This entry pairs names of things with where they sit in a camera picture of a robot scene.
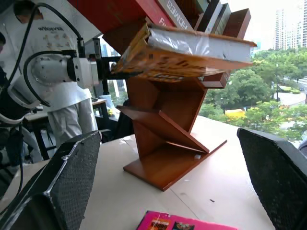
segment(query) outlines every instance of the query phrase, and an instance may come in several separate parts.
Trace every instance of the table surface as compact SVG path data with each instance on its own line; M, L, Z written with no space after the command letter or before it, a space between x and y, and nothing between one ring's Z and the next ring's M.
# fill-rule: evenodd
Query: table surface
M98 99L98 100L95 101L95 102L92 101L92 105L93 105L93 106L99 105L99 104L102 104L102 103L106 103L106 99Z
M135 230L147 210L237 227L240 230L275 229L251 184L237 128L198 116L192 133L228 142L165 192L123 171L138 158L135 136L100 146L94 184L81 230ZM44 163L24 170L24 184ZM15 183L15 193L19 178ZM8 189L0 207L9 202Z
M105 103L105 102L106 102L106 99L98 99L96 102L92 102L92 105L96 106L96 105L99 105L99 104L102 104L102 103ZM35 120L38 120L38 119L41 119L41 118L48 117L48 115L47 115L47 112L39 111L36 114L27 114L24 117L27 121L35 121Z

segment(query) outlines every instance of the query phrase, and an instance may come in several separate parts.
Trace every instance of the building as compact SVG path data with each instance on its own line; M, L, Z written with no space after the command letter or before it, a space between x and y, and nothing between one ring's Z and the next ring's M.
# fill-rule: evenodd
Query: building
M281 7L276 11L275 22L275 49L289 49L306 46L303 43L304 24L306 24L305 37L307 35L307 0L293 0L291 4Z
M252 47L250 49L250 55L252 57L254 57L256 53L261 51L261 42L257 42L257 41L254 41L254 42L257 44L257 47Z
M304 0L303 47L307 47L307 0Z
M110 46L103 38L103 36L99 36L100 39L100 47L101 47L101 56L102 57L116 57L120 56L112 46Z

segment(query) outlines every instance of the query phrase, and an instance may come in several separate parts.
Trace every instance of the pink book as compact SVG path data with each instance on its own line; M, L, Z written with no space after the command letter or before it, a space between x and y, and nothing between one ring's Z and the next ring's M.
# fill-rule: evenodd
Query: pink book
M137 230L237 230L167 213L147 211Z

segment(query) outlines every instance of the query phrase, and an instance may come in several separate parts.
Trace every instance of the sky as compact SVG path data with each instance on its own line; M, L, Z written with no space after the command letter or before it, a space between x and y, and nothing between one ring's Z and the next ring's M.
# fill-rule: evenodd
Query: sky
M244 39L261 42L261 49L273 48L275 34L275 13L286 6L286 0L221 0L229 3L232 12L249 8L251 20Z

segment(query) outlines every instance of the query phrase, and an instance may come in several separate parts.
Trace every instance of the white t-shirt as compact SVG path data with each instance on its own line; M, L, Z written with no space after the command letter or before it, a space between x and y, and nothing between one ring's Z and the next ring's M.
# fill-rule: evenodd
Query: white t-shirt
M27 26L28 24L21 25L12 38L17 54L19 54ZM77 41L72 42L70 32L62 25L47 20L34 20L24 47L20 68L23 69L24 62L34 53L47 50L77 50L76 44ZM56 111L91 97L91 92L80 88L76 82L61 83L54 87L51 95L46 98L50 107L44 109L48 112Z

